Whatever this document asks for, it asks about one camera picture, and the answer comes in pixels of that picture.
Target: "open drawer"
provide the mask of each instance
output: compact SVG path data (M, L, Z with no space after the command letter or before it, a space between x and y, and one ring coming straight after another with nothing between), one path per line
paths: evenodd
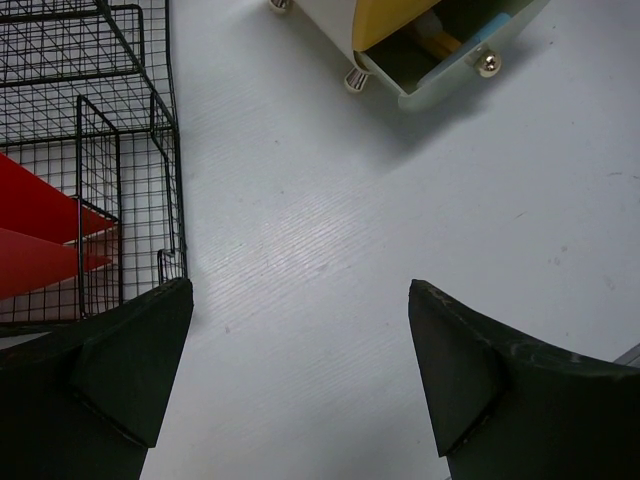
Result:
M406 111L434 106L474 77L491 77L500 52L549 0L442 0L434 8L454 47L440 58L400 29L365 52L358 62L398 94Z

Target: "metal wire divider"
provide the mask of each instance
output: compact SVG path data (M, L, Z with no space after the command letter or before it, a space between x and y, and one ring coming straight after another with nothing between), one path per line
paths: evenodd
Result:
M0 150L78 202L78 275L0 300L2 325L187 275L168 0L0 0L0 111Z

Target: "silver foot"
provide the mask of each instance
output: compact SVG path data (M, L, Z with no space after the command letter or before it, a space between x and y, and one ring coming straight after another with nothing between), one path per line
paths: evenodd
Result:
M293 0L268 0L269 8L278 15L289 13L293 6Z
M368 73L364 73L359 68L354 68L344 77L344 86L347 87L349 93L360 93L367 85L369 77Z

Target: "wire mesh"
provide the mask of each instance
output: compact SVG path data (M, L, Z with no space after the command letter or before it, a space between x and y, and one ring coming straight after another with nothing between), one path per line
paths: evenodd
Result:
M0 322L74 321L186 276L168 12L0 0L0 149L82 206L79 275L0 301ZM108 228L84 235L95 218Z

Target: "yellow panel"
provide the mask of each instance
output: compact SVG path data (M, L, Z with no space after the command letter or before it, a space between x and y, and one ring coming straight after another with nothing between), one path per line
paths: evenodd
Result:
M358 0L353 50L364 52L415 20L440 0Z

